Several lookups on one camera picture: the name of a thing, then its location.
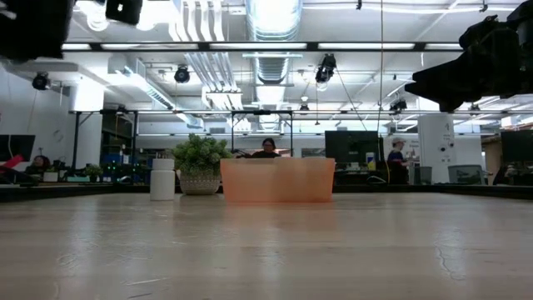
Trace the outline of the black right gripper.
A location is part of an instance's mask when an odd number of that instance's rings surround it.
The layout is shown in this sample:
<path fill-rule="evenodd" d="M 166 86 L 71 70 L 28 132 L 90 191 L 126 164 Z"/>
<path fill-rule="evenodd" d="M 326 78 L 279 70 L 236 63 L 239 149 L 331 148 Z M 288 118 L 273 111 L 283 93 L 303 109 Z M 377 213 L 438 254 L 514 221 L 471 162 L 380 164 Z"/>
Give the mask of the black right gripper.
<path fill-rule="evenodd" d="M 415 72 L 405 91 L 451 113 L 483 97 L 533 93 L 533 14 L 496 15 L 469 26 L 460 36 L 464 52 L 455 60 Z"/>

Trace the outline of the green potted plant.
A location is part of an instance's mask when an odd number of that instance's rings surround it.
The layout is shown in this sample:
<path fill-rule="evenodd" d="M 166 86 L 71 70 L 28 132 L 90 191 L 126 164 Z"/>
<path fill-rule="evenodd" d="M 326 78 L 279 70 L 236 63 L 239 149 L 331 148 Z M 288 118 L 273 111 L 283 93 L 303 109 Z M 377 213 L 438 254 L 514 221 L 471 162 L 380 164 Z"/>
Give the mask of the green potted plant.
<path fill-rule="evenodd" d="M 172 149 L 179 185 L 186 195 L 212 195 L 221 184 L 221 160 L 232 158 L 225 140 L 191 133 Z"/>

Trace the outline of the black background rig frame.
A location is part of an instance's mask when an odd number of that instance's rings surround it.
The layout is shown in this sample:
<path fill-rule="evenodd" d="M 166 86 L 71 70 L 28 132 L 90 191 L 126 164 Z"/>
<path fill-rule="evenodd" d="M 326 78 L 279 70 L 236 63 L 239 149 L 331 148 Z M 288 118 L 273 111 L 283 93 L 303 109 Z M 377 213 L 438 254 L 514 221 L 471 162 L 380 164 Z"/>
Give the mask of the black background rig frame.
<path fill-rule="evenodd" d="M 293 143 L 293 121 L 294 121 L 294 112 L 292 110 L 269 110 L 269 109 L 256 109 L 256 110 L 231 110 L 231 152 L 233 153 L 236 149 L 234 146 L 234 127 L 235 127 L 235 116 L 241 114 L 245 117 L 247 114 L 254 116 L 267 116 L 276 114 L 283 122 L 285 122 L 290 127 L 290 156 L 294 157 L 294 143 Z M 281 115 L 286 114 L 290 120 L 287 121 L 283 119 Z"/>

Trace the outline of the black metal rack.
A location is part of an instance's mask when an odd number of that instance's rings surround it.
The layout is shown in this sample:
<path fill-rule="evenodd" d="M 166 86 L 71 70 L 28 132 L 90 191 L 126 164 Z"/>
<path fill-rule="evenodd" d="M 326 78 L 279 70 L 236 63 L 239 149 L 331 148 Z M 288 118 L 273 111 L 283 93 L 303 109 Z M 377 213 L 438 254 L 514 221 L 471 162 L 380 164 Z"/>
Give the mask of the black metal rack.
<path fill-rule="evenodd" d="M 137 150 L 137 127 L 139 121 L 139 111 L 138 110 L 127 110 L 127 109 L 101 109 L 97 111 L 70 111 L 71 114 L 75 115 L 75 126 L 74 126 L 74 136 L 73 136 L 73 146 L 72 146 L 72 163 L 69 170 L 69 174 L 74 174 L 77 170 L 77 151 L 78 151 L 78 139 L 79 139 L 79 129 L 81 125 L 87 121 L 93 114 L 100 115 L 128 115 L 133 114 L 134 119 L 131 121 L 132 124 L 132 134 L 131 134 L 131 159 L 134 163 L 136 160 L 136 150 Z"/>

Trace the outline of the black overhead frame bar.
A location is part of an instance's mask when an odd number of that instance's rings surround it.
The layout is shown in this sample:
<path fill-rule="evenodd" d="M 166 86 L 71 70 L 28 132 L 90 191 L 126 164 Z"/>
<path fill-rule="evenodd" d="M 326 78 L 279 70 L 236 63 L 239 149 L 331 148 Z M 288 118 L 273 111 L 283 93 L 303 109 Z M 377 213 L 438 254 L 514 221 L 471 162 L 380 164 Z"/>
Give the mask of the black overhead frame bar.
<path fill-rule="evenodd" d="M 352 52 L 352 53 L 458 53 L 453 42 L 70 42 L 65 53 L 159 53 L 159 52 Z"/>

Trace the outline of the translucent orange plastic basket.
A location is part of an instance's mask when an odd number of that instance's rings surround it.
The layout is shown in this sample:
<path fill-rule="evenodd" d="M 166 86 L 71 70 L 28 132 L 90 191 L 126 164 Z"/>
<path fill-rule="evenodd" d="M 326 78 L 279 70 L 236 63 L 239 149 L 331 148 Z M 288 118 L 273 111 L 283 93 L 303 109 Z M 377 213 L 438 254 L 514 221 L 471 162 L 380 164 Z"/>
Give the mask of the translucent orange plastic basket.
<path fill-rule="evenodd" d="M 326 157 L 225 158 L 223 194 L 229 203 L 328 203 L 335 160 Z"/>

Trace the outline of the white pill bottle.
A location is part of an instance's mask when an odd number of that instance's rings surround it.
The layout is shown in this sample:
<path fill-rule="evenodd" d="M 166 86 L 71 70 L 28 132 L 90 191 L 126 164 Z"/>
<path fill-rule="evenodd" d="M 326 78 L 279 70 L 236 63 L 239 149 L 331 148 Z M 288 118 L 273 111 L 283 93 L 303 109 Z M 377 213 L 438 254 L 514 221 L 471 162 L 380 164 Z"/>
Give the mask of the white pill bottle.
<path fill-rule="evenodd" d="M 150 174 L 150 199 L 152 201 L 172 201 L 175 197 L 176 173 L 174 160 L 155 158 Z"/>

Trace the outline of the white pillar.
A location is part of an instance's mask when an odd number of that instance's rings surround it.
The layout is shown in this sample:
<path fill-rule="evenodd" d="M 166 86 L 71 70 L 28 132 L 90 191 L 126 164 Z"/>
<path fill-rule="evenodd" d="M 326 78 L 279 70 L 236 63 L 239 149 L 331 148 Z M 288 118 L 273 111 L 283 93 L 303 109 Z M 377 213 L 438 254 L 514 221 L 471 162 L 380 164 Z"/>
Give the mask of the white pillar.
<path fill-rule="evenodd" d="M 453 118 L 437 113 L 418 117 L 422 167 L 431 167 L 433 183 L 449 183 L 449 166 L 456 164 Z"/>

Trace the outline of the silver ventilation duct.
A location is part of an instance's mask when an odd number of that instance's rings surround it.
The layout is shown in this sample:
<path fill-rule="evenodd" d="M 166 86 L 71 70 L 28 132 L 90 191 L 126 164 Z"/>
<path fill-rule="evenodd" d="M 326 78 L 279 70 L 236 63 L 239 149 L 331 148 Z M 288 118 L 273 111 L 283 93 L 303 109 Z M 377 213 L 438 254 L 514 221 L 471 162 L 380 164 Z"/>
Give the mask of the silver ventilation duct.
<path fill-rule="evenodd" d="M 246 0 L 249 38 L 254 42 L 290 42 L 299 33 L 303 0 Z M 255 59 L 257 79 L 263 84 L 282 83 L 288 57 Z"/>

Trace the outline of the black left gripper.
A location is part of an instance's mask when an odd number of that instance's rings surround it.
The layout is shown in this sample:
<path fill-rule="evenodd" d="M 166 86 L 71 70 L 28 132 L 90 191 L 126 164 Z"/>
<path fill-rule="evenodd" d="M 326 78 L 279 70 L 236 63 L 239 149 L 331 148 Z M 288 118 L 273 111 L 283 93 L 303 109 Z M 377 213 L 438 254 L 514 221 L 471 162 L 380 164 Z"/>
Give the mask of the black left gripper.
<path fill-rule="evenodd" d="M 76 0 L 0 0 L 0 57 L 61 58 Z M 136 26 L 143 0 L 106 0 L 107 19 Z"/>

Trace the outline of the person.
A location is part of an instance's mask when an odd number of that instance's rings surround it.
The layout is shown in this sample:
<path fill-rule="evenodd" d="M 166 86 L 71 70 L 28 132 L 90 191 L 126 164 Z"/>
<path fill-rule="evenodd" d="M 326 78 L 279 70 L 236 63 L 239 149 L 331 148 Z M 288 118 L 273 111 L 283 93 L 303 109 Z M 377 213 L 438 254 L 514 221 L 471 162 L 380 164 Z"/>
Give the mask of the person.
<path fill-rule="evenodd" d="M 392 140 L 392 149 L 387 156 L 387 164 L 390 170 L 390 184 L 404 185 L 408 183 L 409 163 L 404 158 L 402 150 L 405 141 L 399 137 Z"/>
<path fill-rule="evenodd" d="M 43 155 L 36 156 L 32 163 L 26 167 L 25 173 L 28 175 L 43 175 L 51 166 L 48 157 Z"/>
<path fill-rule="evenodd" d="M 276 144 L 271 137 L 267 137 L 262 142 L 262 150 L 252 154 L 252 158 L 277 158 L 280 154 L 276 152 Z"/>

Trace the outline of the grey office chair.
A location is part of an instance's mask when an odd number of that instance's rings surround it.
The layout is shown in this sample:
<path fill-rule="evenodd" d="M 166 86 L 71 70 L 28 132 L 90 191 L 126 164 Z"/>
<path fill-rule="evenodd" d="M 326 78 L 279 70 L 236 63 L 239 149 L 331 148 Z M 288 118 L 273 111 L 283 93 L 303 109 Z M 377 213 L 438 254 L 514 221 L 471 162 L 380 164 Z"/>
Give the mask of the grey office chair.
<path fill-rule="evenodd" d="M 459 185 L 485 185 L 481 165 L 454 165 L 448 167 L 449 180 Z"/>

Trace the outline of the small green desk plant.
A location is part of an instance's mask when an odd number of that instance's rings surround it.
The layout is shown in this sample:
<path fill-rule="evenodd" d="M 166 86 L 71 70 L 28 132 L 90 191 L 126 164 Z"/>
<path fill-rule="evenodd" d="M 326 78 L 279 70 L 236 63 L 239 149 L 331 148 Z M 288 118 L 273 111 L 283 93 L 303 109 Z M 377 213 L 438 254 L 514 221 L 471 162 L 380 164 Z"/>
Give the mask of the small green desk plant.
<path fill-rule="evenodd" d="M 103 170 L 98 164 L 88 164 L 85 168 L 85 173 L 91 183 L 99 183 L 103 175 Z"/>

